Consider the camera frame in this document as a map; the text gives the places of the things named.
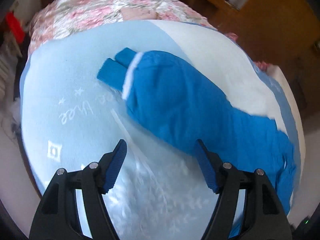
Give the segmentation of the blue puffer jacket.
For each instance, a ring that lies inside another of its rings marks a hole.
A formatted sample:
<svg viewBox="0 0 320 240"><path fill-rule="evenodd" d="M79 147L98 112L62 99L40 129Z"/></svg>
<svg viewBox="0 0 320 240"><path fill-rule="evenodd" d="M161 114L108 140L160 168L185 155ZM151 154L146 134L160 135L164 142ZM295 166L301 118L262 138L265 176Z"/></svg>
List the blue puffer jacket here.
<svg viewBox="0 0 320 240"><path fill-rule="evenodd" d="M97 73L110 96L105 128L128 146L115 188L105 197L122 239L200 239L218 199L195 144L237 169L266 173L285 214L296 178L294 120L285 98L260 107L227 95L192 63L166 51L125 48ZM235 107L240 101L242 109Z"/></svg>

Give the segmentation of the blue and white bed sheet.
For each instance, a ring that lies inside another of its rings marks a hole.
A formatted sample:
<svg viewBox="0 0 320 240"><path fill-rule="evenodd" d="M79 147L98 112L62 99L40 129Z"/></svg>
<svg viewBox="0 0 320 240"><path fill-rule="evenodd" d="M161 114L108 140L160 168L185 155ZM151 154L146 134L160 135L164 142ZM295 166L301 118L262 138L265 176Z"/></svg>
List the blue and white bed sheet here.
<svg viewBox="0 0 320 240"><path fill-rule="evenodd" d="M298 185L306 149L295 98L279 68L262 72L230 38L191 23L145 20L102 25L42 44L20 80L24 149L41 192L58 168L77 171L128 152L103 196L121 239L200 239L217 202L195 158L158 140L127 114L121 94L97 79L124 48L160 50L189 62L249 114L274 119L295 146Z"/></svg>

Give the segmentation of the pink floral quilt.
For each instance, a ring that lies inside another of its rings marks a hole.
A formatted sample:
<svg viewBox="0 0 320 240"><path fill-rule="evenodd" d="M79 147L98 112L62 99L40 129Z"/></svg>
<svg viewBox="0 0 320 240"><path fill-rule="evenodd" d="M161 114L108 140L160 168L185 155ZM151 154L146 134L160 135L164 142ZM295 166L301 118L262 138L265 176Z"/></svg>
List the pink floral quilt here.
<svg viewBox="0 0 320 240"><path fill-rule="evenodd" d="M211 27L207 18L179 0L54 0L31 20L28 53L50 40L129 20L176 21Z"/></svg>

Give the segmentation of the wooden wall cabinet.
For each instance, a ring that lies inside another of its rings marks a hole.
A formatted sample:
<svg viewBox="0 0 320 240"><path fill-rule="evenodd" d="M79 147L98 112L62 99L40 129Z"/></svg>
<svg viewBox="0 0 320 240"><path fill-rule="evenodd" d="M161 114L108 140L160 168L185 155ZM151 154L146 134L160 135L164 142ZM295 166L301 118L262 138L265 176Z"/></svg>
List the wooden wall cabinet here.
<svg viewBox="0 0 320 240"><path fill-rule="evenodd" d="M254 61L278 65L303 119L319 113L319 17L307 0L183 0Z"/></svg>

